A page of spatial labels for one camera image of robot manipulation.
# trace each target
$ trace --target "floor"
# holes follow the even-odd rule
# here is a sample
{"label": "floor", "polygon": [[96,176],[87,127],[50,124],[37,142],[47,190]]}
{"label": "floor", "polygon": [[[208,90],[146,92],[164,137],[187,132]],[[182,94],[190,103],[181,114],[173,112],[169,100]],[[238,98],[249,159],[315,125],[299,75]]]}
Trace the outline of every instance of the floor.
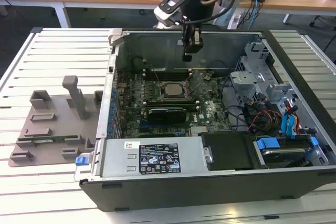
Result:
{"label": "floor", "polygon": [[[72,27],[84,28],[151,28],[156,24],[152,10],[126,9],[83,9],[68,8]],[[11,7],[7,6],[8,16],[0,16],[0,77],[6,71],[12,59],[22,46],[32,27],[60,27],[57,17],[51,7]],[[293,16],[288,25],[282,23],[284,15],[260,14],[252,29],[288,29],[307,34],[321,48],[324,49],[335,35],[334,17],[322,17],[316,20],[314,27],[309,23],[313,16]],[[336,40],[329,46],[326,54],[336,60]]]}

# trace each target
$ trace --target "white sticker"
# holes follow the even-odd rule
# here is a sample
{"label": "white sticker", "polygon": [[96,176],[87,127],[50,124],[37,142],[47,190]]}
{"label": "white sticker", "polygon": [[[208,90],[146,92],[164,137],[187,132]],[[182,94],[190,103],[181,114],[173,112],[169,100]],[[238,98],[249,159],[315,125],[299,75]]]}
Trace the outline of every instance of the white sticker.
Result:
{"label": "white sticker", "polygon": [[125,149],[139,149],[140,141],[125,142]]}
{"label": "white sticker", "polygon": [[34,144],[42,144],[42,143],[53,143],[51,139],[43,139],[43,140],[33,140]]}

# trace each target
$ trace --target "motherboard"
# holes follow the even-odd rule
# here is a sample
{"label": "motherboard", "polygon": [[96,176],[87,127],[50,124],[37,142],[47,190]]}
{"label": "motherboard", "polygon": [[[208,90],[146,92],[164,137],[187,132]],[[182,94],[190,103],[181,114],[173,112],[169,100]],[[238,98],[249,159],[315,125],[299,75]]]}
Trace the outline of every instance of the motherboard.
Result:
{"label": "motherboard", "polygon": [[229,131],[220,100],[224,79],[209,70],[121,71],[115,92],[118,118],[116,113],[110,115],[108,134],[111,138],[148,138]]}

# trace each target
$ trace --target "blue cable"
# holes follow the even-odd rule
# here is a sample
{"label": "blue cable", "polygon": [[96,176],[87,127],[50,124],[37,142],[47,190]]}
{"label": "blue cable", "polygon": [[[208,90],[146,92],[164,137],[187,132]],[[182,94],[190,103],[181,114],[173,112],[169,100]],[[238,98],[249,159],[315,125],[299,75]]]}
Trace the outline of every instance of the blue cable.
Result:
{"label": "blue cable", "polygon": [[256,19],[257,8],[258,8],[258,0],[255,0],[255,2],[256,2],[256,8],[254,9],[253,17],[252,17],[250,25],[248,26],[248,30],[250,30],[250,28],[252,27],[252,25],[254,23],[254,20]]}

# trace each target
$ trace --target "power supply label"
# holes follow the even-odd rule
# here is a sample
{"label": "power supply label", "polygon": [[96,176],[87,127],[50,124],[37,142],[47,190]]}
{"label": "power supply label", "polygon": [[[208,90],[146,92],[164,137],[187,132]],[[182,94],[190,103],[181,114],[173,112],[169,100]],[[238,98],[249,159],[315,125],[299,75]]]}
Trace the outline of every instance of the power supply label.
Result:
{"label": "power supply label", "polygon": [[148,144],[139,146],[141,174],[180,173],[180,155],[177,144]]}

